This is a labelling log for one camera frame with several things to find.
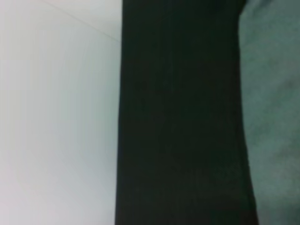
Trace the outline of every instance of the dark green fabric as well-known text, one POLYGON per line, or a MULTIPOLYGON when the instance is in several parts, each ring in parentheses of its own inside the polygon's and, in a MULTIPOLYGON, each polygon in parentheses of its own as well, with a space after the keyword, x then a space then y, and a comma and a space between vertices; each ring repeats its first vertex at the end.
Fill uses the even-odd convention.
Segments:
POLYGON ((116 225, 257 225, 242 0, 124 0, 116 225))

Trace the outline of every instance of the black cloth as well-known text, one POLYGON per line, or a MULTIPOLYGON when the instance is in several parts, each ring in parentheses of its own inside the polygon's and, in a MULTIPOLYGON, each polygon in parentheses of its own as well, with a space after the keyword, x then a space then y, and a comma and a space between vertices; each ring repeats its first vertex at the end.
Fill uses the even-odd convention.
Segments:
POLYGON ((257 225, 243 0, 124 0, 116 225, 257 225))

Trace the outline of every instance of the blurry background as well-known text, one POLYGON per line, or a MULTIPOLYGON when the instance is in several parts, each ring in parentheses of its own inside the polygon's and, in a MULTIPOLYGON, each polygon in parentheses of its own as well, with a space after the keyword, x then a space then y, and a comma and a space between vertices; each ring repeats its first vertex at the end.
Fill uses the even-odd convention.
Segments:
POLYGON ((0 224, 113 225, 121 0, 0 1, 0 224))

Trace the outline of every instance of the black fabric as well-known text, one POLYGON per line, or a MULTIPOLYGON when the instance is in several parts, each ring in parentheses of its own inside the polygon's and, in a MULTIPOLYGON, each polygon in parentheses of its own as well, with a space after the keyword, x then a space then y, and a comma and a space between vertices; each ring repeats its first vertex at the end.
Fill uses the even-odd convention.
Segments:
POLYGON ((116 225, 257 225, 242 0, 124 0, 116 225))

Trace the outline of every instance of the black object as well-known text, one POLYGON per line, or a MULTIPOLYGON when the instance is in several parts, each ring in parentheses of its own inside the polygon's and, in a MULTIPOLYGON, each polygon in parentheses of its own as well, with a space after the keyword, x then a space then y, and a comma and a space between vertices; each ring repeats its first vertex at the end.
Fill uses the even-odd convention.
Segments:
POLYGON ((124 0, 116 225, 258 225, 243 0, 124 0))

